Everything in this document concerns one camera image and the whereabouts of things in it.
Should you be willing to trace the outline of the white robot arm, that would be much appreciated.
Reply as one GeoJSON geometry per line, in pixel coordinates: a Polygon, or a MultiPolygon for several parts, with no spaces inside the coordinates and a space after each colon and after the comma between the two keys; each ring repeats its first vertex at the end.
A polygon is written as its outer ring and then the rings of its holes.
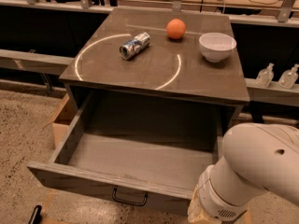
{"type": "Polygon", "coordinates": [[[188,208],[190,224],[234,222],[253,198],[272,192],[299,204],[299,129],[242,123],[222,138],[222,156],[201,173],[188,208]]]}

